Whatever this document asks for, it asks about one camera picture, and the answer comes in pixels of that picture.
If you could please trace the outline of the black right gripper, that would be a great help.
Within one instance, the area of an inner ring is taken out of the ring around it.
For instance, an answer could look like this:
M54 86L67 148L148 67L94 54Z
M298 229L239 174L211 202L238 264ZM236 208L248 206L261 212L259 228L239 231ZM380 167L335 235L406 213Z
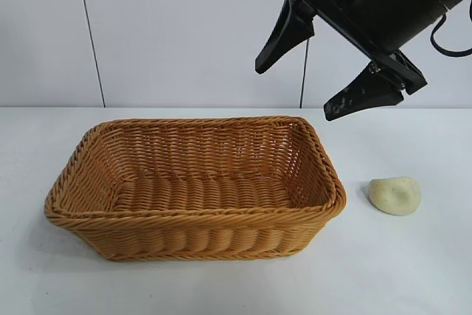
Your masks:
M326 120L395 106L403 101L402 90L414 94L427 84L400 48L446 11L440 0L284 0L255 59L255 71L265 73L295 46L313 37L313 18L318 16L371 60L324 104Z

